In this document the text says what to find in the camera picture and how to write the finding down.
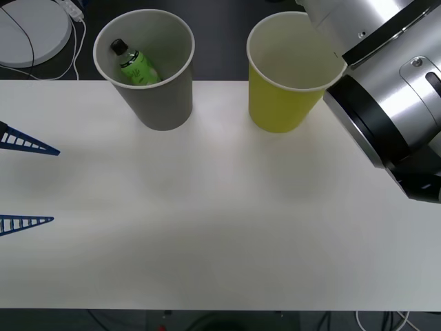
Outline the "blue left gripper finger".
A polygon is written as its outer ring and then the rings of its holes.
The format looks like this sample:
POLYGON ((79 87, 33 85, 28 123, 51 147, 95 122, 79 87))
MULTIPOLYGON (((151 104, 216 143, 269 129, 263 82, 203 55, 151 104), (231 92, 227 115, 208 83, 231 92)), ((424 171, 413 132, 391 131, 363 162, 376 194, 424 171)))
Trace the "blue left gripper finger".
POLYGON ((54 221, 54 217, 6 215, 0 216, 0 236, 6 236, 54 221))
POLYGON ((35 139, 6 123, 1 122, 1 149, 31 152, 36 154, 59 155, 60 151, 44 142, 35 139))

